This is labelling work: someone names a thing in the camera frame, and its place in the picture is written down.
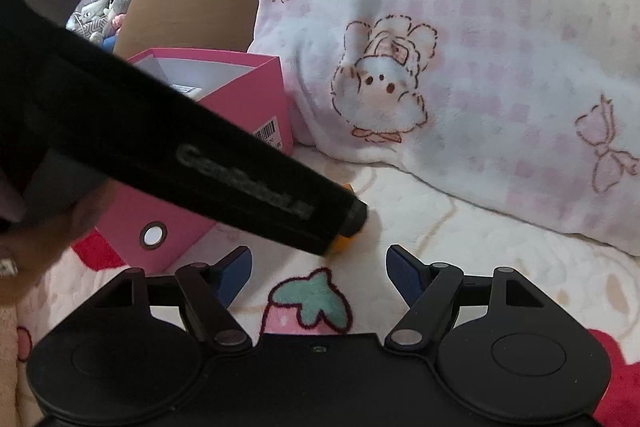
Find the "person's left hand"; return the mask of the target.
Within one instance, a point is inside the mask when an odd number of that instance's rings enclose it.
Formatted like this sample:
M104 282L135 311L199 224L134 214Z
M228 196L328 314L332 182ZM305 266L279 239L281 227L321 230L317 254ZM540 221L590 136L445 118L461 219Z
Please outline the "person's left hand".
M70 245L92 231L111 205L115 188L108 180L66 213L1 235L1 268L17 269L15 274L1 277L2 307L18 303Z

